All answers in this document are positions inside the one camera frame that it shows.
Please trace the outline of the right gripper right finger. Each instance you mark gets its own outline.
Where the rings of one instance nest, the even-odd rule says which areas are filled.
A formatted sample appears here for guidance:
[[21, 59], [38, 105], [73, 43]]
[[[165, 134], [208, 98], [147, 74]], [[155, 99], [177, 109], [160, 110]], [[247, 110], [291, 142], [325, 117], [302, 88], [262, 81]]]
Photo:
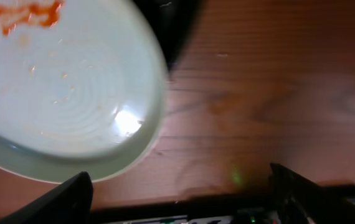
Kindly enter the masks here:
[[355, 204], [281, 164], [271, 163], [273, 201], [283, 224], [355, 224]]

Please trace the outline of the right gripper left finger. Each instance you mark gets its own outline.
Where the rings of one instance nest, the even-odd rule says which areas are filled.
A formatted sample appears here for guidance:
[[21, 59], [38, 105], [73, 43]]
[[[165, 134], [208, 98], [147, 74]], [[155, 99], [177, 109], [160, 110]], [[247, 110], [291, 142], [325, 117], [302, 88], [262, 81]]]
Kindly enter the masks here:
[[93, 184], [81, 172], [35, 201], [0, 220], [3, 224], [87, 223], [93, 199]]

